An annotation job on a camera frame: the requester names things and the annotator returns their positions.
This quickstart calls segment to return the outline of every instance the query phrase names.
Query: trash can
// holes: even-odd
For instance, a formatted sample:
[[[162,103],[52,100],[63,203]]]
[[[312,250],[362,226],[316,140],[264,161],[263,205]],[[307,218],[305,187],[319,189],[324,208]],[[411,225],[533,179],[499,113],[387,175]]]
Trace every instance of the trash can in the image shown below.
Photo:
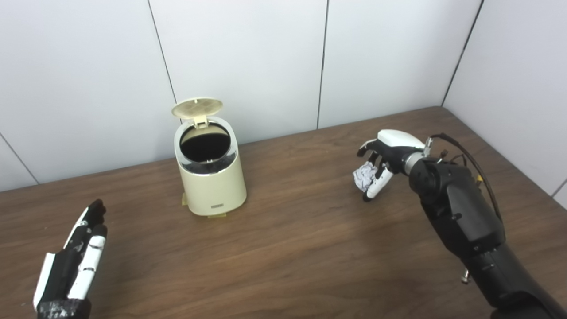
[[[213,98],[192,98],[172,110],[188,120],[175,133],[175,157],[188,207],[200,216],[232,211],[246,200],[234,131],[227,121],[211,116],[222,106]]]

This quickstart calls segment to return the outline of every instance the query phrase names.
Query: white fingertip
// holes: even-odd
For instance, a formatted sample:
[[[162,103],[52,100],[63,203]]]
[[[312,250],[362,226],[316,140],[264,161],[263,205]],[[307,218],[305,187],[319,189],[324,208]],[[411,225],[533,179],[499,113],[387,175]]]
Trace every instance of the white fingertip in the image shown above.
[[[375,198],[376,195],[386,186],[386,184],[392,178],[393,173],[390,172],[388,169],[384,169],[380,177],[375,179],[368,190],[366,191],[366,196],[368,198]]]
[[[53,261],[55,260],[55,254],[47,253],[45,254],[45,259],[43,259],[43,265],[41,267],[41,273],[39,274],[39,280],[37,281],[36,291],[33,294],[33,307],[37,309],[37,305],[43,297],[43,292],[45,291],[45,286],[47,285],[47,280],[49,279],[49,273],[53,267]]]
[[[361,149],[361,148],[365,148],[365,147],[366,147],[366,145],[367,145],[368,143],[370,143],[370,142],[374,142],[375,140],[376,140],[376,139],[373,139],[373,140],[370,140],[370,141],[366,141],[366,142],[364,142],[364,144],[362,144],[362,146],[360,146],[360,147],[359,147],[359,149]]]

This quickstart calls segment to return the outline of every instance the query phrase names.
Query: wooden table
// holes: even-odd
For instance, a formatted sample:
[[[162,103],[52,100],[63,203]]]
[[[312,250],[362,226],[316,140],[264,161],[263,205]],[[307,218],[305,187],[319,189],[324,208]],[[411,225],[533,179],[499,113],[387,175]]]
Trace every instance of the wooden table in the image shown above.
[[[362,201],[355,154],[385,128],[465,145],[493,185],[508,243],[567,306],[565,210],[433,107],[242,145],[248,199],[225,218],[181,206],[174,159],[0,193],[0,317],[34,317],[44,254],[101,198],[109,235],[91,318],[488,318],[407,177]],[[434,154],[443,148],[456,154],[443,142]]]

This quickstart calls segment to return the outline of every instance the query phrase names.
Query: cable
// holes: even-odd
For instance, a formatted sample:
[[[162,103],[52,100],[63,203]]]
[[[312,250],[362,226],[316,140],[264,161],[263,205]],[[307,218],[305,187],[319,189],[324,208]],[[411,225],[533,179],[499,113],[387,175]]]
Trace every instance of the cable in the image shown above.
[[[430,137],[431,138],[438,137],[441,138],[442,140],[445,140],[455,145],[457,148],[461,150],[461,152],[463,152],[463,154],[465,154],[468,157],[468,159],[472,163],[472,166],[475,167],[475,169],[479,172],[479,175],[483,178],[484,186],[486,186],[486,190],[488,191],[488,196],[490,197],[490,201],[492,202],[492,207],[494,208],[494,213],[496,214],[496,217],[500,219],[500,222],[502,222],[502,215],[500,215],[500,209],[498,209],[498,203],[496,202],[496,197],[494,195],[494,192],[492,191],[492,187],[488,182],[488,178],[486,178],[486,175],[484,174],[483,170],[480,168],[480,165],[475,161],[473,156],[459,142],[457,142],[454,138],[450,137],[445,133],[431,135]]]
[[[453,158],[449,161],[449,163],[454,163],[455,160],[456,160],[457,158],[459,158],[459,157],[462,157],[462,158],[463,158],[463,165],[464,165],[465,167],[467,167],[467,158],[465,157],[464,154],[456,155],[455,157],[453,157]]]

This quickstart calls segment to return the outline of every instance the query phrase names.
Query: open lid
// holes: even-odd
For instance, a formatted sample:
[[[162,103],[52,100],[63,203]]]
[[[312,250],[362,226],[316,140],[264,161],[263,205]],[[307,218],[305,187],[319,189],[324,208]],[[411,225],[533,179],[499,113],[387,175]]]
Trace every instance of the open lid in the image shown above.
[[[213,98],[190,98],[179,102],[171,113],[180,119],[194,121],[195,128],[209,126],[208,115],[216,114],[222,108],[222,102]]]

